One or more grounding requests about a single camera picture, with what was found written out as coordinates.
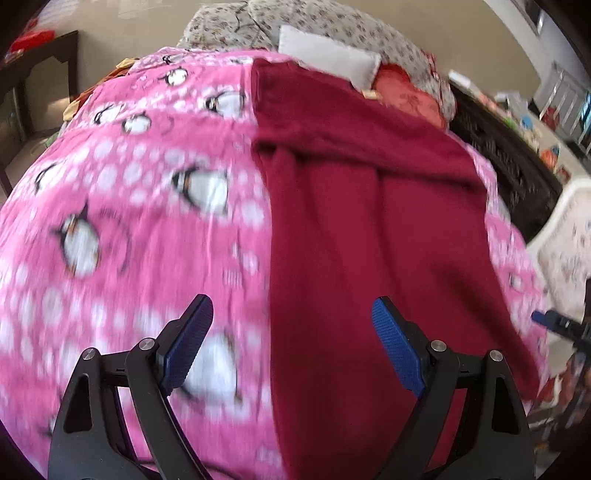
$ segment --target wooden table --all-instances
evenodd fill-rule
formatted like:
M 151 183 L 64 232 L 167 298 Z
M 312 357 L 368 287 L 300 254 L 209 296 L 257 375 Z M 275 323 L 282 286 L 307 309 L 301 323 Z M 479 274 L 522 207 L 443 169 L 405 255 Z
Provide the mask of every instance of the wooden table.
M 562 185 L 500 117 L 461 88 L 451 86 L 457 114 L 450 129 L 491 162 L 511 221 L 529 242 L 548 221 Z
M 14 89 L 15 91 L 15 108 L 17 110 L 17 118 L 21 126 L 22 142 L 34 136 L 49 136 L 55 133 L 58 129 L 49 131 L 35 132 L 33 130 L 33 122 L 27 103 L 27 92 L 25 88 L 25 81 L 30 75 L 31 70 L 35 65 L 54 57 L 61 63 L 68 64 L 68 93 L 70 101 L 74 101 L 79 94 L 78 91 L 78 30 L 74 30 L 65 35 L 54 38 L 39 47 L 27 50 L 22 55 L 13 58 L 8 63 L 0 64 L 0 99 Z M 0 152 L 0 185 L 6 195 L 12 192 L 12 185 L 6 175 L 6 167 L 12 161 L 13 157 L 2 158 L 3 153 Z

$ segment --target white pillow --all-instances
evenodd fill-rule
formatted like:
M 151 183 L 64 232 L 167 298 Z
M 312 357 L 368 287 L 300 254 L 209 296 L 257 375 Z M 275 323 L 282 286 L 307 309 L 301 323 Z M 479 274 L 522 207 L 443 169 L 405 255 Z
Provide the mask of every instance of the white pillow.
M 370 90 L 381 56 L 372 51 L 349 47 L 332 38 L 302 32 L 282 25 L 279 52 L 306 65 L 349 80 L 357 90 Z

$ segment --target dark red towel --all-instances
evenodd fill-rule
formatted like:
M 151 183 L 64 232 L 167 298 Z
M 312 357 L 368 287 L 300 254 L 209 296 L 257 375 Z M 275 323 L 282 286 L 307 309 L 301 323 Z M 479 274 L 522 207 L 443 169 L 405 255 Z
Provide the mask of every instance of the dark red towel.
M 466 151 L 294 63 L 255 60 L 252 96 L 273 221 L 272 398 L 290 476 L 371 479 L 412 410 L 372 327 L 380 295 L 455 351 L 503 350 L 533 398 L 536 368 L 489 260 L 486 190 Z

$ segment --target bed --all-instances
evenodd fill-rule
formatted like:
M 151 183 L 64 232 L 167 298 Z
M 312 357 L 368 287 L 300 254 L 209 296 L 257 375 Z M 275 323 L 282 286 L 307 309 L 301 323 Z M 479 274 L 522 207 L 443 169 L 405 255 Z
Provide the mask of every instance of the bed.
M 179 47 L 98 86 L 0 212 L 0 417 L 43 474 L 81 351 L 127 350 L 204 292 L 214 327 L 171 405 L 212 471 L 286 478 L 269 379 L 272 212 L 251 157 L 250 90 L 255 59 L 289 59 L 274 51 L 285 22 L 380 52 L 452 119 L 453 96 L 429 55 L 333 2 L 205 5 Z M 530 320 L 543 307 L 535 270 L 503 214 L 490 163 L 453 141 L 488 192 L 487 259 L 535 364 L 534 383 L 545 381 L 545 332 Z M 125 391 L 121 401 L 137 454 L 149 463 Z

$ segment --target floor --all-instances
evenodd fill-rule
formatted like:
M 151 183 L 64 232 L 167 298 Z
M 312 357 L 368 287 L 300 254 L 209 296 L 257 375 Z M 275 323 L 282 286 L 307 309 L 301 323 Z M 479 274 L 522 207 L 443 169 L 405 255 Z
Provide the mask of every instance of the floor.
M 27 169 L 45 151 L 45 140 L 45 138 L 41 138 L 28 141 L 17 156 L 12 159 L 6 169 L 12 186 L 16 185 Z M 4 205 L 4 202 L 6 202 L 6 194 L 0 189 L 0 205 Z

